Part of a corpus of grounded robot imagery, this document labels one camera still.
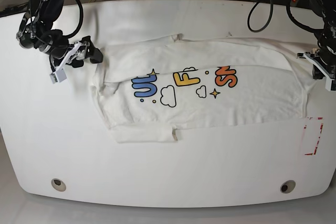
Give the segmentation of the white printed T-shirt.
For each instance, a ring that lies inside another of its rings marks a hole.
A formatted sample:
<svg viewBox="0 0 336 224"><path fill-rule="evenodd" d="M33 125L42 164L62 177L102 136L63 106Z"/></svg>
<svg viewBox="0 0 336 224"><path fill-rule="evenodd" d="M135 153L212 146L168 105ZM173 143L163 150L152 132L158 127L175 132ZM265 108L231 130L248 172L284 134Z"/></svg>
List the white printed T-shirt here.
<svg viewBox="0 0 336 224"><path fill-rule="evenodd" d="M170 36L107 46L93 102L112 138L174 142L175 131L306 116L310 44L258 38L191 41Z"/></svg>

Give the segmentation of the black tripod stand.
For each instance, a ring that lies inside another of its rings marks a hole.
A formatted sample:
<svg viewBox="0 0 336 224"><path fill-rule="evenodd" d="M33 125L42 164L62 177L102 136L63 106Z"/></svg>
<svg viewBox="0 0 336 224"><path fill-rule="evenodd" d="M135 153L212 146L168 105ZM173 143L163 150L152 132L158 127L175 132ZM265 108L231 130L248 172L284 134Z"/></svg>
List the black tripod stand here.
<svg viewBox="0 0 336 224"><path fill-rule="evenodd" d="M27 11L28 3L29 1L16 5L9 5L4 9L1 9L0 15L1 17L6 17L15 14L25 13Z"/></svg>

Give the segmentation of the red tape rectangle marking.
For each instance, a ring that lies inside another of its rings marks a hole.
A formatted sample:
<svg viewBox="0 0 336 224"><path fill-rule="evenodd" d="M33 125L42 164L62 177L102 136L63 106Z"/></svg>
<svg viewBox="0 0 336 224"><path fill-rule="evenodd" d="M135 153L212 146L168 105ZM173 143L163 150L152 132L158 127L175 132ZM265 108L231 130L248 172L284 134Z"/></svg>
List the red tape rectangle marking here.
<svg viewBox="0 0 336 224"><path fill-rule="evenodd" d="M304 156L314 156L321 140L323 117L308 117L304 123L301 152Z"/></svg>

